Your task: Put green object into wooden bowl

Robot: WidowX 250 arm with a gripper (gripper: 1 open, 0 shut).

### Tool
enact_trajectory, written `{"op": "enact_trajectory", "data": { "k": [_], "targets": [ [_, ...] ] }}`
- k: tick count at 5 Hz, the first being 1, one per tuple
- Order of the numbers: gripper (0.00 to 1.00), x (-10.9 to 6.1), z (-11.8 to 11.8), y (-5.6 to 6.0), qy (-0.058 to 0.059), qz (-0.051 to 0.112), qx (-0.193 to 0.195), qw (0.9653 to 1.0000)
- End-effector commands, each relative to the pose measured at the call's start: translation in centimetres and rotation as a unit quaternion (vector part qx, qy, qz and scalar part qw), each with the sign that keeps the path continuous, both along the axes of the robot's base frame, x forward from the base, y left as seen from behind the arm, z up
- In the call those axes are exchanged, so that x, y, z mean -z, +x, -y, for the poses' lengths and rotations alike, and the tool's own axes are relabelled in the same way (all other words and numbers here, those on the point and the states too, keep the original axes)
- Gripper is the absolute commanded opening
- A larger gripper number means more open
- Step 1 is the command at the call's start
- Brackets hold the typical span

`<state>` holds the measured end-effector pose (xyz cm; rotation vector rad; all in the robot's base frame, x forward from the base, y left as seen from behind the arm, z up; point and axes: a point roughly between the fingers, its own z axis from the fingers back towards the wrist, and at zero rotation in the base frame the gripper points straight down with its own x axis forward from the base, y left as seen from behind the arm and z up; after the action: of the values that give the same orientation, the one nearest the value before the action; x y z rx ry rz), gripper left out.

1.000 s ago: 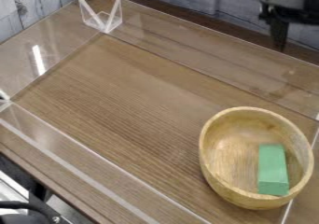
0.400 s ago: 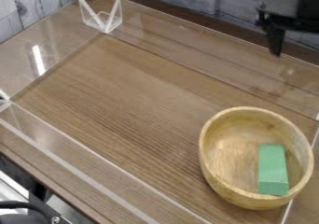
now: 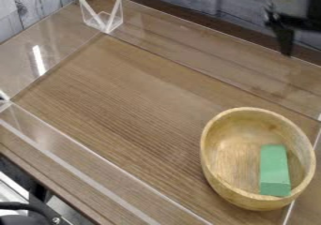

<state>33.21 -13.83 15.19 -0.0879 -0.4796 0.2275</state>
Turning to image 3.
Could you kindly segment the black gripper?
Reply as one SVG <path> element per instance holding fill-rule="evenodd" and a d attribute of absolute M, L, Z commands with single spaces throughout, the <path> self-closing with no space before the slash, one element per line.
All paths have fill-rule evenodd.
<path fill-rule="evenodd" d="M 293 30 L 321 32 L 321 0 L 308 0 L 303 16 L 279 12 L 275 5 L 265 7 L 265 25 L 275 32 L 280 52 L 291 56 L 293 50 Z"/>

